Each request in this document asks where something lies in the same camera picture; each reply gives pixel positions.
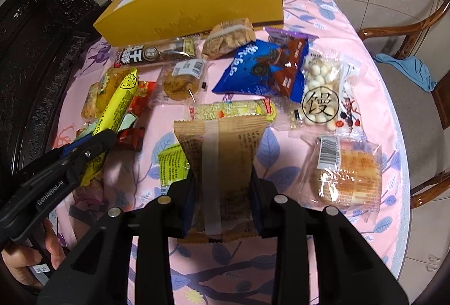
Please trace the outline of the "left hand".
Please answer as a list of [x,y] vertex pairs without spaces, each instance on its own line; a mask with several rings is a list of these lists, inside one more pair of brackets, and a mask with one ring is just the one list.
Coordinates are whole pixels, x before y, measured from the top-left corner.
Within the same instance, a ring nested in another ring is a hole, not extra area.
[[[55,270],[61,265],[66,255],[60,245],[57,235],[53,231],[52,223],[48,218],[43,221],[45,227],[45,246],[50,253],[52,266]],[[11,275],[21,284],[36,289],[41,289],[43,285],[35,278],[28,269],[38,265],[41,260],[41,254],[25,245],[16,245],[12,243],[1,251],[3,261],[10,271]]]

